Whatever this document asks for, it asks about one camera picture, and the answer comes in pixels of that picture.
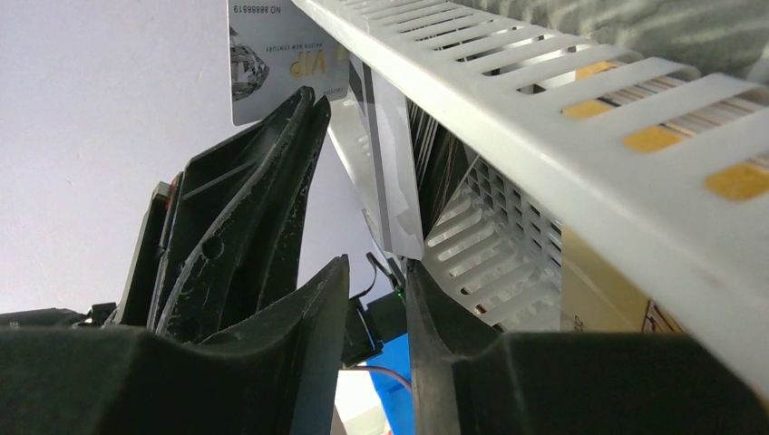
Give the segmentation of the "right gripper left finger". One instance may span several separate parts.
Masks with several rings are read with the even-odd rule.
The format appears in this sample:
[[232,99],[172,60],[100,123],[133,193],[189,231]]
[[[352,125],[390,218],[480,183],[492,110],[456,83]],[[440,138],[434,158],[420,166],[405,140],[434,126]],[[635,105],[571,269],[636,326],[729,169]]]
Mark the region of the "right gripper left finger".
[[4,434],[327,434],[347,256],[200,344],[130,326],[5,327]]

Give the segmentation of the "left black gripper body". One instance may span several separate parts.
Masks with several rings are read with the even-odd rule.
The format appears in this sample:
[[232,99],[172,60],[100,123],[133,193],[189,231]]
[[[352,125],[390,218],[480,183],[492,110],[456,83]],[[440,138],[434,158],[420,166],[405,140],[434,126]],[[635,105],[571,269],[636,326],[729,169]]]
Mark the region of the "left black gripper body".
[[297,281],[307,196],[331,120],[301,87],[257,126],[194,157],[170,197],[144,317],[101,328],[5,326],[3,343],[311,343],[332,269]]

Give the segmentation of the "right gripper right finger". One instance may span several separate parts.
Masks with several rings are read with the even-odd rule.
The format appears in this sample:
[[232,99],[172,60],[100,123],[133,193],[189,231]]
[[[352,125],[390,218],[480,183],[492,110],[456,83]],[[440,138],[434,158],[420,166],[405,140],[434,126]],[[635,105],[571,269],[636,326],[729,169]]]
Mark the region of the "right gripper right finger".
[[419,434],[765,434],[756,395],[680,333],[501,332],[407,265]]

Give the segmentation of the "white plastic basket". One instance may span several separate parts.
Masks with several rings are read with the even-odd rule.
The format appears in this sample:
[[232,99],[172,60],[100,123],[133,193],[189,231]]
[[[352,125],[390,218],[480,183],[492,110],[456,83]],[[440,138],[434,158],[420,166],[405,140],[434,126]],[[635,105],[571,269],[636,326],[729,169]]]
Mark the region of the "white plastic basket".
[[768,91],[447,1],[302,1],[346,49],[768,391],[768,197],[714,180],[768,149]]

